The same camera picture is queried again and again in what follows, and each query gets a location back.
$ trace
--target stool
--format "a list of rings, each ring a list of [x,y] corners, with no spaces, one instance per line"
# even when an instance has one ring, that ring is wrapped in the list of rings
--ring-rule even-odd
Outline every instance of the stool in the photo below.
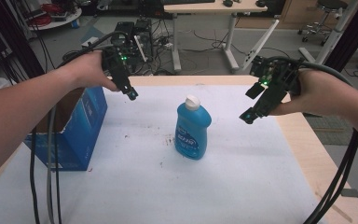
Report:
[[[321,45],[323,46],[324,43],[327,41],[329,34],[331,33],[332,29],[325,26],[324,22],[326,21],[330,12],[338,12],[340,8],[346,9],[348,6],[347,3],[340,1],[340,0],[318,0],[316,7],[324,11],[324,15],[320,19],[319,22],[308,23],[304,25],[298,30],[298,34],[302,35],[303,31],[306,29],[306,33],[303,35],[302,42],[308,41],[308,35],[313,34],[321,34],[324,35],[324,40],[322,41]]]

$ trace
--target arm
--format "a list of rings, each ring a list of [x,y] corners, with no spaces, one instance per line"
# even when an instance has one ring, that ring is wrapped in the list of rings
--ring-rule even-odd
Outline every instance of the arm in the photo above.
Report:
[[[41,77],[0,90],[0,166],[69,91],[94,86],[117,90],[103,74],[101,58],[101,52],[94,51]]]
[[[271,115],[307,112],[339,116],[358,131],[358,90],[320,71],[305,70],[299,76],[301,95],[280,104]]]

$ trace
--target cardboard box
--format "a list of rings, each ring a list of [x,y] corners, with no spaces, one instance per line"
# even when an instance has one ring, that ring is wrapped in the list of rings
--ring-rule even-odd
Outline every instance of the cardboard box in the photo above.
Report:
[[[54,136],[57,137],[60,171],[85,171],[101,130],[107,110],[102,87],[77,89],[68,93],[57,103],[52,136],[51,162],[54,163]],[[48,115],[36,126],[35,155],[48,164]],[[32,134],[24,143],[31,148]]]

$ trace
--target bottle label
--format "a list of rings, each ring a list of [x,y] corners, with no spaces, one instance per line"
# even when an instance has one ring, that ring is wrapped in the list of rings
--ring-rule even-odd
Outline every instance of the bottle label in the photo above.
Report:
[[[180,144],[180,146],[186,150],[199,149],[199,143],[196,141],[196,139],[181,126],[176,128],[176,138],[178,139],[177,142]]]

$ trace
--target blue dish soap bottle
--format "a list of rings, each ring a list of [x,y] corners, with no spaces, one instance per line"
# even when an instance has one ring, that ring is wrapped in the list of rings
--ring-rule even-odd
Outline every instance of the blue dish soap bottle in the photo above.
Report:
[[[207,128],[212,119],[208,111],[200,105],[199,98],[188,95],[179,105],[175,131],[176,150],[192,160],[199,160],[207,146]]]

